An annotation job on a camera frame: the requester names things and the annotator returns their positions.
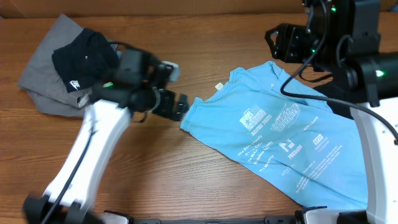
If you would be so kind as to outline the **light blue printed t-shirt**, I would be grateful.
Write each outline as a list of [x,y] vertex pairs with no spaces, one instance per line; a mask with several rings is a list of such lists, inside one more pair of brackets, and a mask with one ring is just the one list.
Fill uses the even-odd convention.
[[358,129],[274,62],[231,71],[180,127],[304,207],[358,210],[368,187]]

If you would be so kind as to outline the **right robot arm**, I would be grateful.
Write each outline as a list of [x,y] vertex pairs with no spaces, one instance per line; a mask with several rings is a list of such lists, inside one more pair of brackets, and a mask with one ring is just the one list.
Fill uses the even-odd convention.
[[366,168],[364,210],[310,207],[268,223],[397,222],[397,53],[379,50],[379,0],[304,1],[304,26],[280,24],[265,33],[275,59],[312,67],[332,78],[357,125]]

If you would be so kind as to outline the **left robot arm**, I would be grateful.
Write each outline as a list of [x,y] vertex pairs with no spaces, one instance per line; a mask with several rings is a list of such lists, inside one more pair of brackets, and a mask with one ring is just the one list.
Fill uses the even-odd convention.
[[103,72],[91,91],[83,123],[57,176],[40,198],[28,196],[22,207],[28,224],[133,223],[119,212],[93,212],[109,159],[135,112],[180,121],[187,96],[167,90],[180,75],[178,64],[126,45],[117,68]]

